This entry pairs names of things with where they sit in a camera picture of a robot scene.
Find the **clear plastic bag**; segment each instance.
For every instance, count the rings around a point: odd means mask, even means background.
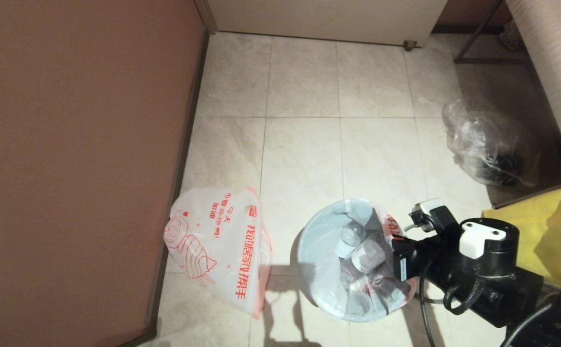
[[[352,242],[339,247],[348,240],[343,232],[348,226],[355,230],[355,224],[367,230],[357,233],[361,244],[373,239],[368,235],[381,236],[377,242],[385,259],[379,265],[370,263],[377,257],[356,263],[355,255],[363,254],[360,246],[345,249]],[[306,294],[333,319],[375,321],[400,309],[415,294],[416,283],[415,279],[401,282],[394,277],[392,233],[403,234],[390,215],[368,200],[342,200],[325,207],[305,226],[298,241],[297,260]]]
[[[441,112],[454,161],[477,182],[513,187],[538,183],[540,150],[518,121],[483,101],[457,99]]]
[[[254,189],[187,191],[171,206],[163,237],[189,279],[259,317],[272,248]]]

